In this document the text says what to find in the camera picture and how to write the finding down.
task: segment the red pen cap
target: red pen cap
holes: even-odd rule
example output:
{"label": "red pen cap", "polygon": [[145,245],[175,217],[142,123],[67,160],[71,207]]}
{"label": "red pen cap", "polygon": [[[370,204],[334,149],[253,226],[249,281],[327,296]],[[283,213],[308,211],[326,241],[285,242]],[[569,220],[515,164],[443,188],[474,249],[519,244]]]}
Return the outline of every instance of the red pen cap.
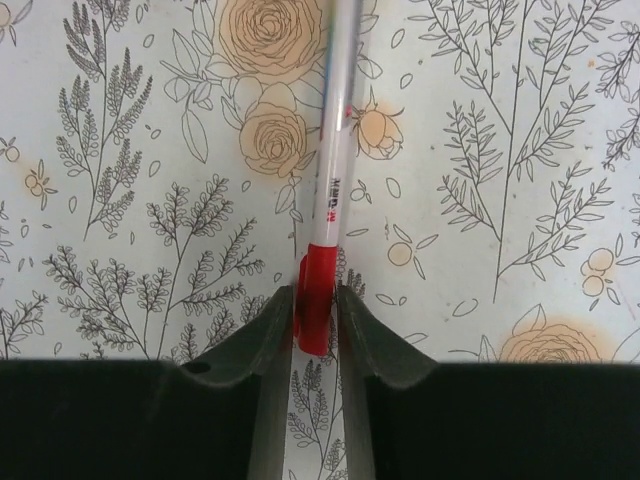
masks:
{"label": "red pen cap", "polygon": [[336,276],[338,247],[309,245],[304,268],[305,278],[300,307],[298,345],[312,355],[323,356],[329,352],[329,325]]}

